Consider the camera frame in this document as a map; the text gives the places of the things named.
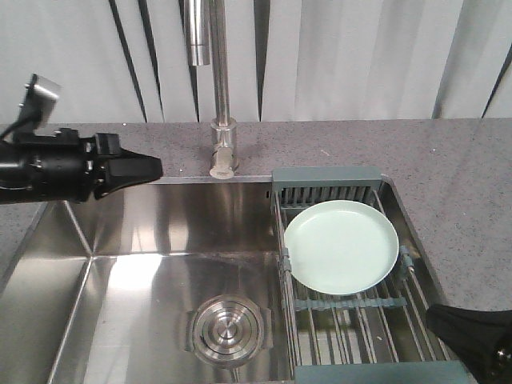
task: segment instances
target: faucet spout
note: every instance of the faucet spout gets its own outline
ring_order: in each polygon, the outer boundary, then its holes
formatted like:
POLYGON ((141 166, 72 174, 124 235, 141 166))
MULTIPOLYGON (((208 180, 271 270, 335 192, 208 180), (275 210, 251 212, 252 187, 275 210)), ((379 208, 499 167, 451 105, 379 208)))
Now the faucet spout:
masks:
POLYGON ((208 0, 185 0, 186 51, 191 66, 210 64, 210 11, 208 0))

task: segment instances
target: faucet base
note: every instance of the faucet base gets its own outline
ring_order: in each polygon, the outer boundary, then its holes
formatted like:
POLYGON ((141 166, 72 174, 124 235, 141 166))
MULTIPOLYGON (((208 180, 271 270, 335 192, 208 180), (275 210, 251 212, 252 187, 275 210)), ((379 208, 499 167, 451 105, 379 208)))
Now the faucet base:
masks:
POLYGON ((228 126, 219 126, 215 120, 211 123, 214 153, 211 158, 210 176, 226 180, 234 176, 238 168, 236 156, 237 122, 230 118, 228 126))

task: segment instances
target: cable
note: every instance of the cable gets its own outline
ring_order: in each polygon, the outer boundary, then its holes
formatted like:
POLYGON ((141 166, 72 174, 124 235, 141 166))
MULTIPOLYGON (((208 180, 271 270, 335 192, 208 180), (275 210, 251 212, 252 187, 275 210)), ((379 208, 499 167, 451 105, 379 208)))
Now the cable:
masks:
POLYGON ((4 130, 2 132, 2 134, 0 134, 0 140, 5 139, 11 132, 16 130, 20 126, 24 126, 28 122, 37 121, 40 118, 41 118, 41 111, 38 110, 38 111, 33 112, 32 114, 29 114, 28 116, 26 116, 24 118, 20 118, 19 120, 16 120, 10 126, 8 126, 6 128, 6 130, 4 130))

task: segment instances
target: faucet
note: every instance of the faucet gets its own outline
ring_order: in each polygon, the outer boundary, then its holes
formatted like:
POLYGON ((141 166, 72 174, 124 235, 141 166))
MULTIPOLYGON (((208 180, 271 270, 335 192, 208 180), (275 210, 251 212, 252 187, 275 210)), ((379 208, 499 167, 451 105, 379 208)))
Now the faucet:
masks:
POLYGON ((184 16, 189 65, 210 64, 211 40, 217 117, 210 124, 214 146, 210 175, 220 179, 232 178, 238 168, 237 122, 230 116, 224 0, 185 0, 184 16))

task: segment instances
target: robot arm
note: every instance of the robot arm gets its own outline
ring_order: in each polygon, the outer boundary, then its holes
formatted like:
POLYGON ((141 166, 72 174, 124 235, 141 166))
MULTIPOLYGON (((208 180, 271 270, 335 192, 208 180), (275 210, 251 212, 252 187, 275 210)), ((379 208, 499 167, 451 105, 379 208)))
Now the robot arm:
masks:
POLYGON ((36 135, 60 87, 34 74, 26 88, 18 120, 0 134, 0 204, 84 202, 91 192, 98 199, 162 176, 160 159, 124 150, 116 134, 80 138, 76 130, 62 128, 55 136, 36 135))

